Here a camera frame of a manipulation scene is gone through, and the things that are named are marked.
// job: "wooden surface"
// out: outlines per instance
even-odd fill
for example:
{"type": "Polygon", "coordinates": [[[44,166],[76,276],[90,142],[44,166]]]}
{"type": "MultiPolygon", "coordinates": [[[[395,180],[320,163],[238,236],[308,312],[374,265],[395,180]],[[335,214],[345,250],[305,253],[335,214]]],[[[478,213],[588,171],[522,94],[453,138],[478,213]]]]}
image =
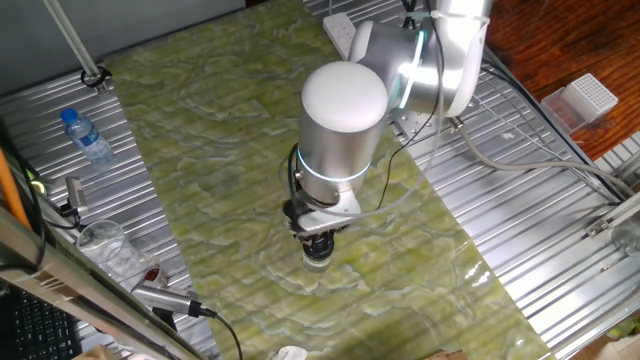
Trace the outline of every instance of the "wooden surface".
{"type": "Polygon", "coordinates": [[[488,44],[538,101],[588,72],[618,97],[572,134],[592,159],[640,130],[639,0],[495,0],[488,44]]]}
{"type": "Polygon", "coordinates": [[[571,360],[640,360],[640,335],[619,340],[603,335],[571,360]]]}

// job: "orange pole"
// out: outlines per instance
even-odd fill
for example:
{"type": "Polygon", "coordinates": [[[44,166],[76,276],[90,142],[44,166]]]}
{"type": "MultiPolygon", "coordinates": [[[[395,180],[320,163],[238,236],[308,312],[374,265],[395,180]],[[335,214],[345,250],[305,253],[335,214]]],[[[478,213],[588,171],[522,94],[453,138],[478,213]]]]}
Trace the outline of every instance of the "orange pole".
{"type": "Polygon", "coordinates": [[[0,184],[2,184],[2,187],[4,188],[4,193],[7,197],[7,202],[9,203],[9,210],[11,210],[13,216],[15,216],[27,229],[31,230],[31,224],[29,224],[27,214],[24,212],[24,207],[22,207],[22,201],[20,200],[20,194],[18,193],[16,182],[13,180],[13,175],[11,174],[11,169],[9,169],[7,158],[4,156],[2,150],[0,150],[0,184]]]}

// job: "blue bottle cap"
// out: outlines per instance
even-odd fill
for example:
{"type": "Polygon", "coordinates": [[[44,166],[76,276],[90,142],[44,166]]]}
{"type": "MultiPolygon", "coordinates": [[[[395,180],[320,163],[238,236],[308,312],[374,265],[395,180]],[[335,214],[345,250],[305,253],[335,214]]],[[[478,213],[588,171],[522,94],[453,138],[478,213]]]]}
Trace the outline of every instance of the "blue bottle cap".
{"type": "Polygon", "coordinates": [[[62,121],[64,121],[67,124],[71,124],[76,122],[76,120],[78,120],[78,113],[69,108],[69,109],[64,109],[61,113],[60,113],[60,118],[62,119],[62,121]]]}

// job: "metal grating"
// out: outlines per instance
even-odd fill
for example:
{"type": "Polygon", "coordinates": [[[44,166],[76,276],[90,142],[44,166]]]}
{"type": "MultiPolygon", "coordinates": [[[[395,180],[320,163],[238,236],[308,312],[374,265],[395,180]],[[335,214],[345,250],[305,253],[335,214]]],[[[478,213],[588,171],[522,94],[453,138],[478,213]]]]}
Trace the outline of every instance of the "metal grating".
{"type": "MultiPolygon", "coordinates": [[[[65,177],[79,176],[91,214],[88,224],[109,219],[122,225],[138,249],[155,255],[170,276],[171,286],[191,287],[191,279],[144,162],[136,147],[115,92],[99,97],[72,74],[33,89],[0,99],[0,118],[22,155],[40,172],[49,197],[66,202],[65,177]],[[60,111],[66,107],[88,115],[111,144],[115,157],[108,168],[97,168],[66,138],[60,111]]],[[[130,289],[135,277],[121,284],[130,289]]],[[[204,318],[174,316],[178,332],[198,350],[218,355],[209,324],[204,318]]],[[[111,348],[122,358],[129,353],[113,339],[86,322],[76,325],[83,351],[97,344],[111,348]]]]}
{"type": "MultiPolygon", "coordinates": [[[[554,160],[506,122],[534,139],[542,137],[563,159],[577,159],[577,148],[561,141],[510,86],[488,73],[481,73],[474,100],[461,118],[480,151],[494,160],[554,160]]],[[[400,139],[406,141],[425,120],[425,115],[395,114],[400,139]]],[[[434,127],[425,128],[408,148],[423,170],[434,127]]],[[[611,242],[592,241],[584,230],[613,209],[610,200],[567,169],[488,168],[448,124],[440,142],[426,172],[429,182],[558,358],[571,356],[629,315],[633,309],[620,309],[619,299],[640,283],[640,261],[611,242]]]]}

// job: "power strip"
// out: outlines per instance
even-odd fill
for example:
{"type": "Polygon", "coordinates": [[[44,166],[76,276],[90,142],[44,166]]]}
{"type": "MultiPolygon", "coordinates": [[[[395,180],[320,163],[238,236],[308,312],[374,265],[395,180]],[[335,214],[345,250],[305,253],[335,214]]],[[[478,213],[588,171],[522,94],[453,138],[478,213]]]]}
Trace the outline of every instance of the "power strip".
{"type": "Polygon", "coordinates": [[[356,27],[353,26],[351,20],[345,13],[339,13],[331,16],[327,16],[322,20],[324,30],[329,35],[329,39],[333,43],[333,46],[338,49],[342,59],[347,61],[349,59],[349,50],[351,49],[351,42],[356,34],[356,27]]]}

